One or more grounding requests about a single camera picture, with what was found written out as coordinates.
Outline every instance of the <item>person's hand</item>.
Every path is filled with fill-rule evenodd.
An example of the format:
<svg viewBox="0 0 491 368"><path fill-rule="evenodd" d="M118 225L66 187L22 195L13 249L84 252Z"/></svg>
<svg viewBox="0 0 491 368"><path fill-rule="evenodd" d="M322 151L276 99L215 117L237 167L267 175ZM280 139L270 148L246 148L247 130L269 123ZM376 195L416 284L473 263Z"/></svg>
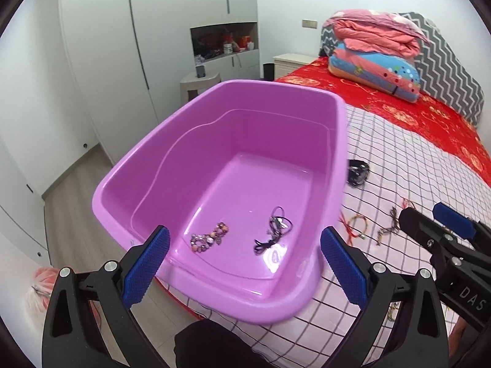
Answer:
<svg viewBox="0 0 491 368"><path fill-rule="evenodd" d="M463 330L466 328L467 322L463 318L458 317L457 323L455 324L450 336L448 337L448 355L452 357L458 349L460 340L462 338Z"/></svg>

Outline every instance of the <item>gray chevron headboard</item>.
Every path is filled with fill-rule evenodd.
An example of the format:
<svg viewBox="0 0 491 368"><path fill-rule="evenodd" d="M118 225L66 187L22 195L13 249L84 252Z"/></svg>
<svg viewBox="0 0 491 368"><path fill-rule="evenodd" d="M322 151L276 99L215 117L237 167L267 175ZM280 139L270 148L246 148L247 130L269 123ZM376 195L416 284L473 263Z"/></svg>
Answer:
<svg viewBox="0 0 491 368"><path fill-rule="evenodd" d="M416 23L430 40L414 58L421 79L421 90L455 109L477 126L484 105L479 83L466 71L452 49L429 19L416 12L400 13ZM331 56L338 45L332 26L323 27L321 46Z"/></svg>

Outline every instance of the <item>wall outlet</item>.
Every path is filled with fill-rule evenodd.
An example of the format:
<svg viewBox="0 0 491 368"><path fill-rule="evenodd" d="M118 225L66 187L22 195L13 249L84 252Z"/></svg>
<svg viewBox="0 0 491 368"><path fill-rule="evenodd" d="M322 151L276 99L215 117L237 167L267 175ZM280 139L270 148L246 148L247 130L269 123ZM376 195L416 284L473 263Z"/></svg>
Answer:
<svg viewBox="0 0 491 368"><path fill-rule="evenodd" d="M317 21L309 21L308 19L302 19L302 27L317 29Z"/></svg>

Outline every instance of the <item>wooden floor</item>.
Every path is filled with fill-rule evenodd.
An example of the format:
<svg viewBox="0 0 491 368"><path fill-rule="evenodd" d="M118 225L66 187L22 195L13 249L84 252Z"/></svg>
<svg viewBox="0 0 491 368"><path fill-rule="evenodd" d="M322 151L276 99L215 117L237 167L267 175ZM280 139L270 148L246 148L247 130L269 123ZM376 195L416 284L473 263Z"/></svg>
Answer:
<svg viewBox="0 0 491 368"><path fill-rule="evenodd" d="M46 197L46 236L54 267L93 271L124 255L124 250L99 224L91 207L95 188L110 169L109 159L97 146ZM175 367L174 335L196 319L168 296L156 280L143 301L131 311L155 349ZM104 318L101 333L112 357L126 362Z"/></svg>

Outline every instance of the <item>black pants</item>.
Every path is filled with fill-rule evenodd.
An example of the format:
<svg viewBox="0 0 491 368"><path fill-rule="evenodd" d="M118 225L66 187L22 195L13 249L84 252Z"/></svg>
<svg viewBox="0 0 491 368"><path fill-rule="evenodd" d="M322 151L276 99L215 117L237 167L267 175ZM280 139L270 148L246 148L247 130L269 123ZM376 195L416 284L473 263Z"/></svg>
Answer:
<svg viewBox="0 0 491 368"><path fill-rule="evenodd" d="M216 322L195 322L175 336L177 368L273 368L237 335Z"/></svg>

